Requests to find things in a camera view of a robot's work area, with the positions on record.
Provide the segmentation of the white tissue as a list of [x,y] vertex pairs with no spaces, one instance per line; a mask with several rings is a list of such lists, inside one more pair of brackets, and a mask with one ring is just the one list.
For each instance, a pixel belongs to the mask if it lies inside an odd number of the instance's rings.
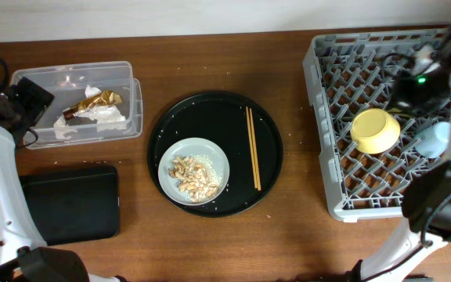
[[[102,92],[102,90],[88,85],[85,89],[85,97],[87,99],[100,92]],[[126,117],[121,114],[117,108],[117,104],[113,106],[93,107],[90,111],[77,116],[77,118],[87,118],[90,121],[94,121],[97,124],[97,132],[106,130],[125,130],[127,128]],[[63,115],[56,120],[53,128],[55,129],[57,139],[70,139],[70,136],[66,137],[67,133],[78,132],[77,129],[69,128]]]

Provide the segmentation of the food scraps and rice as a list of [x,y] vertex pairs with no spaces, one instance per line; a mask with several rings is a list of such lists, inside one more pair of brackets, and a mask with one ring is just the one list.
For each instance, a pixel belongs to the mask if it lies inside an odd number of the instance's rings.
[[218,194],[223,176],[207,155],[175,156],[168,174],[177,179],[179,192],[193,204],[208,201]]

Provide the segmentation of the gold coffee sachet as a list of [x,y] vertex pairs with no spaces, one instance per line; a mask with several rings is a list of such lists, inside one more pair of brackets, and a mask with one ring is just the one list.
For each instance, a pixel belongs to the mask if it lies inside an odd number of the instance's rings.
[[63,110],[63,117],[66,121],[76,118],[80,114],[90,111],[97,106],[113,106],[123,103],[123,98],[110,90],[102,91],[94,96],[91,96],[67,109]]

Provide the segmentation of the white cup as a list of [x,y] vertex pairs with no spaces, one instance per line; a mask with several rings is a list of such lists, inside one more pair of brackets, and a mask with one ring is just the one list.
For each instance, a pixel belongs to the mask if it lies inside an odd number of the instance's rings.
[[413,75],[427,74],[440,67],[435,58],[435,50],[430,45],[423,46],[414,57]]

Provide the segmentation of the clear plastic bin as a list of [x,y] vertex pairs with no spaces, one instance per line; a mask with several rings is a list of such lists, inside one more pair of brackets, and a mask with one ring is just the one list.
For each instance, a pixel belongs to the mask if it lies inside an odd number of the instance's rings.
[[[80,63],[54,67],[17,70],[11,83],[27,78],[55,96],[34,130],[23,142],[31,150],[85,143],[131,139],[143,130],[143,99],[139,81],[134,78],[132,65],[127,61]],[[122,97],[117,105],[123,121],[99,122],[88,117],[63,119],[66,108],[86,99],[89,87],[110,90]]]

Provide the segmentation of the black rectangular tray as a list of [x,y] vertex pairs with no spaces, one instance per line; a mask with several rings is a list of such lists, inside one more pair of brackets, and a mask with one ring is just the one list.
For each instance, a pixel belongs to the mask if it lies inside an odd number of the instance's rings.
[[34,224],[49,246],[118,235],[119,185],[114,166],[25,175],[20,183]]

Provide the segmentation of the grey dishwasher rack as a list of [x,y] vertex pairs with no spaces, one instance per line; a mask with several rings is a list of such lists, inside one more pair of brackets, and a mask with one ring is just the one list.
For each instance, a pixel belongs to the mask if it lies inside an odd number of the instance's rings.
[[429,45],[442,47],[446,29],[324,34],[313,38],[303,60],[308,100],[316,112],[327,208],[343,222],[401,216],[403,191],[416,178],[442,163],[414,147],[415,135],[437,121],[447,121],[449,99],[436,115],[397,117],[400,136],[379,154],[358,151],[352,119],[372,107],[385,107],[393,78],[404,71],[408,56]]

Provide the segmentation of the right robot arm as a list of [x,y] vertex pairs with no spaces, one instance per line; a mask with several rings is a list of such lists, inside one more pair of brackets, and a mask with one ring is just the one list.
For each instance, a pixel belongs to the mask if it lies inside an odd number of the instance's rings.
[[[394,76],[386,110],[407,117],[423,117],[450,101],[451,26],[442,43],[422,66],[411,59],[410,70]],[[373,255],[360,259],[345,274],[346,281],[402,281],[431,253],[451,243],[451,129],[442,162],[413,180],[402,200],[397,229]]]

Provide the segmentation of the yellow bowl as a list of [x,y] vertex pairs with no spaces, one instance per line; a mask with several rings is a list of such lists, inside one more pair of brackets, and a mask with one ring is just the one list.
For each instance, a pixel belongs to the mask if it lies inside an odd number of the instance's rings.
[[389,150],[399,139],[400,132],[399,122],[378,108],[357,114],[350,130],[356,149],[365,154],[380,154]]

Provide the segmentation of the round black serving tray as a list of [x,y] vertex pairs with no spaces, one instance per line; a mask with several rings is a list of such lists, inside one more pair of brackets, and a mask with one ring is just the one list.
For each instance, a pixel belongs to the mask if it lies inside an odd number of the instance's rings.
[[[254,188],[246,109],[252,109],[261,189]],[[212,141],[225,152],[230,177],[225,191],[206,204],[180,204],[164,192],[157,173],[164,152],[186,138]],[[234,215],[253,207],[275,185],[283,163],[283,144],[267,111],[245,96],[227,91],[205,91],[185,98],[162,114],[150,134],[147,165],[155,187],[176,207],[209,218]]]

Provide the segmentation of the light blue cup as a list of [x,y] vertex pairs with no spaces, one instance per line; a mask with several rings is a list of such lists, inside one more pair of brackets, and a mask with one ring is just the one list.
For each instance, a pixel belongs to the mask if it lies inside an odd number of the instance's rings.
[[437,158],[443,154],[449,143],[450,123],[440,121],[417,133],[420,142],[414,149],[427,158]]

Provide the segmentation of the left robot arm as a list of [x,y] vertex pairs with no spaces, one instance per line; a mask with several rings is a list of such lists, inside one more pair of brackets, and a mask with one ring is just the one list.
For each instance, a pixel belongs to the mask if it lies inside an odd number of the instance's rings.
[[116,168],[19,176],[15,154],[53,100],[34,79],[0,78],[0,281],[94,281],[65,245],[119,231]]

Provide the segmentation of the grey plate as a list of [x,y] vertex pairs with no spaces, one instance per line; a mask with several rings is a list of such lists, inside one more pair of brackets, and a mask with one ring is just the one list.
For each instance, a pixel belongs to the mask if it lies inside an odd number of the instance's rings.
[[[168,169],[172,168],[173,165],[171,161],[175,156],[190,156],[190,155],[207,155],[213,161],[212,167],[218,171],[223,176],[222,184],[219,187],[218,194],[212,199],[201,202],[198,204],[193,204],[186,199],[186,194],[179,192],[177,185],[178,180],[172,178],[168,174]],[[202,138],[188,138],[178,141],[176,144],[170,146],[167,151],[163,154],[158,165],[157,177],[158,182],[164,191],[164,193],[169,196],[173,201],[187,205],[187,206],[198,206],[212,202],[215,198],[222,193],[226,188],[226,184],[229,181],[230,167],[229,160],[225,152],[215,143],[207,139]]]

